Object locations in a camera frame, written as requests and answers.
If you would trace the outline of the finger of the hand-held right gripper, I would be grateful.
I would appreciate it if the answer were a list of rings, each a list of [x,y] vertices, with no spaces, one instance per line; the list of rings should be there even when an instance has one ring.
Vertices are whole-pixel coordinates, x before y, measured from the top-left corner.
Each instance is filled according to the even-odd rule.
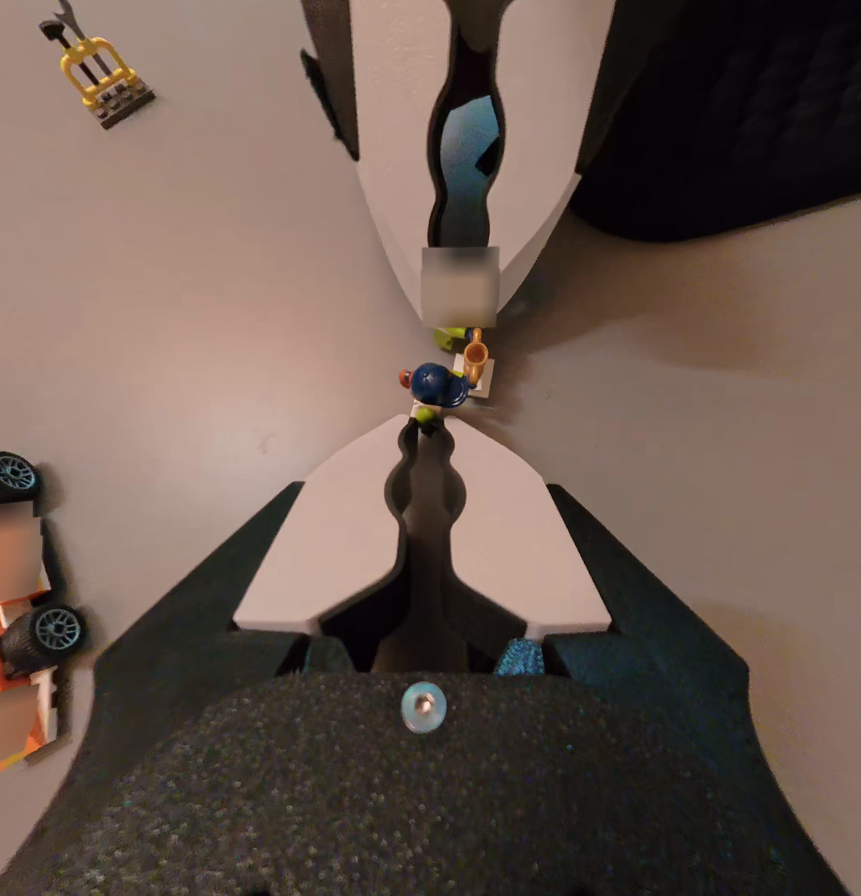
[[[516,1],[499,26],[495,86],[504,120],[487,197],[501,312],[575,189],[579,151],[614,1]]]
[[[431,121],[449,74],[452,16],[442,1],[351,1],[357,175],[392,272],[422,320],[442,320],[439,263],[423,275],[436,204]]]

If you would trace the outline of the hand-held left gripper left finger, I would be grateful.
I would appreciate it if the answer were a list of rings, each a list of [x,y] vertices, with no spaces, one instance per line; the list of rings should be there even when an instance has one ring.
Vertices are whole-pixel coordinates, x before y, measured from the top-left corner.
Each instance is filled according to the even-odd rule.
[[[239,629],[319,633],[391,579],[404,539],[393,484],[411,422],[384,422],[307,476],[235,611]]]

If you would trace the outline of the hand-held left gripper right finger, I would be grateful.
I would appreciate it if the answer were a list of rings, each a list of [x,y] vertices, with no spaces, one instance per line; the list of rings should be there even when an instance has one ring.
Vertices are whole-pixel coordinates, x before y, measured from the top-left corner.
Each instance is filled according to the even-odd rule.
[[[515,617],[524,637],[605,632],[611,615],[542,476],[462,420],[448,420],[464,499],[450,530],[458,581]]]

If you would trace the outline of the blue cap with orange hair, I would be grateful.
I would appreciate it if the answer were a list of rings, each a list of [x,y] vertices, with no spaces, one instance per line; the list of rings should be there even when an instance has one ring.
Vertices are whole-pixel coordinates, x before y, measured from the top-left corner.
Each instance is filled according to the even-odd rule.
[[[402,370],[399,383],[420,405],[439,409],[459,408],[467,401],[471,388],[464,374],[434,362]]]

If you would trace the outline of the small yellow lego piece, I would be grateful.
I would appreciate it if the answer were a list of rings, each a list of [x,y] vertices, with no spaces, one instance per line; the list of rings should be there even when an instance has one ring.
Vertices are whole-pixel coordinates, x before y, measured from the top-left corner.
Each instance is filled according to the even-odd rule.
[[[133,85],[140,82],[134,70],[104,39],[81,38],[73,43],[60,34],[55,41],[64,51],[60,60],[61,72],[91,112],[100,113],[106,101],[122,92],[132,91]]]

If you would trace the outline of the orange lego race car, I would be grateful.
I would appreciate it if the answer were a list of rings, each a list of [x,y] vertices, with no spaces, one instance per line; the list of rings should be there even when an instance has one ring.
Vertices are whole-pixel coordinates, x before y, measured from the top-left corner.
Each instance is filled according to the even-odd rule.
[[[66,667],[90,639],[43,510],[39,468],[0,450],[0,773],[65,734]]]

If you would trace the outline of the black mesh office chair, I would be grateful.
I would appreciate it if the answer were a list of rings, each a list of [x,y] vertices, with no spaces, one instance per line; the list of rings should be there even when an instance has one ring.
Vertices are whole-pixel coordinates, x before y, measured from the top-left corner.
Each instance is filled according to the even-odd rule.
[[[861,1],[687,2],[570,200],[675,243],[861,196]]]

